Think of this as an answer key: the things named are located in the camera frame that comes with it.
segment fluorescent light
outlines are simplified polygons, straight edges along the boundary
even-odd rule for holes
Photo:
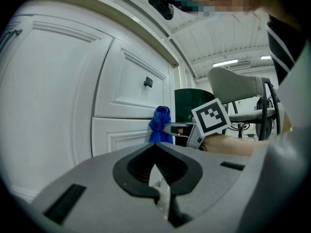
[[[213,67],[229,65],[229,64],[232,64],[232,63],[237,63],[238,61],[239,60],[229,60],[229,61],[225,61],[225,62],[220,62],[220,63],[213,64]]]
[[[271,60],[271,56],[262,56],[261,60]]]

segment blue cloth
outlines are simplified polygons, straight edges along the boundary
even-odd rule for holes
[[[149,142],[173,143],[173,136],[161,131],[163,123],[171,123],[171,111],[169,107],[159,106],[155,109],[154,118],[149,123],[152,129]]]

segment drawer knob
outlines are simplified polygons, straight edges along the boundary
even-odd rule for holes
[[[146,81],[144,82],[144,86],[149,86],[150,88],[152,88],[152,83],[153,83],[153,80],[150,79],[149,77],[146,77]]]

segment white cabinet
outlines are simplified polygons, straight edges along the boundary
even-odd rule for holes
[[[144,86],[146,77],[153,86]],[[155,108],[170,106],[169,66],[158,57],[146,57],[143,47],[133,48],[115,40],[106,57],[100,77],[96,117],[153,117]]]
[[[151,135],[148,120],[93,118],[93,156],[110,153],[148,142]]]
[[[91,157],[92,104],[112,37],[53,17],[19,26],[0,56],[0,157],[11,190],[30,200]]]

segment gray chair backrest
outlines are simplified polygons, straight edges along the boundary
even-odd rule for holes
[[[222,104],[237,100],[262,97],[262,78],[235,73],[224,67],[214,67],[207,74],[214,96]]]

